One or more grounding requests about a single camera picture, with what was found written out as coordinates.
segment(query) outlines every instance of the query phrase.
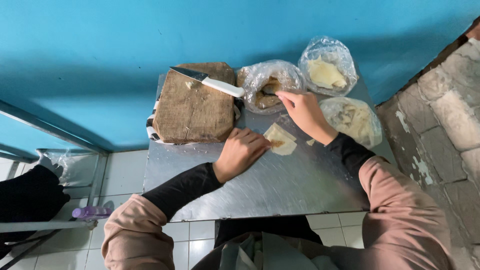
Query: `clear plastic bag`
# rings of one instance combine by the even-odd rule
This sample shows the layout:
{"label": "clear plastic bag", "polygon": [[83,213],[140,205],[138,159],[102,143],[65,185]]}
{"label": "clear plastic bag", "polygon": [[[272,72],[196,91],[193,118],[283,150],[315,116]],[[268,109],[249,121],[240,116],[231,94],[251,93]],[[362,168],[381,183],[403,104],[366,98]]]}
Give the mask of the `clear plastic bag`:
{"label": "clear plastic bag", "polygon": [[300,69],[283,60],[242,67],[237,72],[237,86],[245,89],[243,103],[247,110],[258,114],[272,114],[285,109],[275,95],[277,91],[307,92]]}
{"label": "clear plastic bag", "polygon": [[327,122],[337,131],[352,137],[368,149],[382,142],[382,126],[364,101],[353,98],[328,98],[319,102]]}
{"label": "clear plastic bag", "polygon": [[[323,62],[333,64],[336,67],[345,79],[345,86],[333,85],[332,89],[328,89],[320,87],[312,81],[309,61],[315,61],[319,57],[321,57]],[[331,37],[317,36],[312,38],[307,48],[303,51],[298,66],[305,77],[307,87],[318,94],[344,97],[357,84],[357,71],[355,70],[350,51],[342,42]]]}

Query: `plastic bottle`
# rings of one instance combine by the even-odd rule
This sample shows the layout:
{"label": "plastic bottle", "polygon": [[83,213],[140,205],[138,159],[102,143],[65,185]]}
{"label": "plastic bottle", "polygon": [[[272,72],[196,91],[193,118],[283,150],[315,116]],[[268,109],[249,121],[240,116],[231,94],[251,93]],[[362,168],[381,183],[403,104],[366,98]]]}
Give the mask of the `plastic bottle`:
{"label": "plastic bottle", "polygon": [[84,220],[100,220],[106,219],[112,214],[110,208],[101,206],[87,206],[84,208],[75,208],[72,212],[74,218],[80,218]]}

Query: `metal table surface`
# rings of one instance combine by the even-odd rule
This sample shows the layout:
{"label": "metal table surface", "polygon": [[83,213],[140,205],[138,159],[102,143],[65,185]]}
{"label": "metal table surface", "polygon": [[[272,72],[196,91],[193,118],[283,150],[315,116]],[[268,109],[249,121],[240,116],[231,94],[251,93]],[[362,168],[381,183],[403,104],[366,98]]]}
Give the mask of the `metal table surface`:
{"label": "metal table surface", "polygon": [[[157,97],[164,80],[165,75],[160,75]],[[364,100],[374,110],[361,77],[348,97]],[[247,126],[263,134],[275,122],[297,138],[297,148],[291,155],[266,152],[246,172],[222,188],[184,206],[171,221],[349,212],[368,208],[368,201],[360,195],[358,180],[352,178],[339,158],[322,144],[307,145],[306,141],[311,138],[295,125],[286,110],[259,115],[243,108],[236,127]],[[217,160],[222,148],[223,143],[174,146],[150,141],[144,192],[198,164]],[[395,164],[385,136],[372,151]]]}

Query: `hand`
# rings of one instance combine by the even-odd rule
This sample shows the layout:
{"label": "hand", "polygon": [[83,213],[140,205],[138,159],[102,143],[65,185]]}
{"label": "hand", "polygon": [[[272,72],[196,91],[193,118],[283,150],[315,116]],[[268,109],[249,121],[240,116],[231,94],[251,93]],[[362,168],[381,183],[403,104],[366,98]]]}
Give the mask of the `hand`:
{"label": "hand", "polygon": [[40,152],[39,149],[36,149],[35,151],[40,157],[37,165],[42,165],[43,167],[49,169],[52,173],[54,173],[58,178],[60,178],[63,174],[63,167],[59,166],[57,163],[52,164],[52,160],[45,156],[42,152]]}
{"label": "hand", "polygon": [[324,145],[336,138],[338,131],[328,124],[314,94],[285,91],[277,91],[275,94],[283,102],[295,124],[310,137]]}
{"label": "hand", "polygon": [[213,163],[213,170],[220,183],[234,178],[252,165],[267,149],[270,141],[249,128],[234,128],[228,136],[222,153]]}

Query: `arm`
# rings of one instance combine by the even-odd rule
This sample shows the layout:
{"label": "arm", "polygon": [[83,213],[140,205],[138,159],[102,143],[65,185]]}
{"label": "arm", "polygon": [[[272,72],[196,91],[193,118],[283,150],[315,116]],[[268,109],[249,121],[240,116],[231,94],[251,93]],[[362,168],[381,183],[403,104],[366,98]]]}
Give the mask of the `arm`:
{"label": "arm", "polygon": [[133,194],[105,224],[105,266],[119,270],[173,269],[173,240],[161,226],[189,202],[241,174],[269,145],[263,135],[235,128],[216,162],[182,172],[142,196]]}
{"label": "arm", "polygon": [[323,143],[370,201],[363,221],[365,249],[333,247],[330,257],[345,269],[451,269],[450,232],[444,213],[409,177],[352,138],[332,131],[314,95],[277,92],[289,115]]}

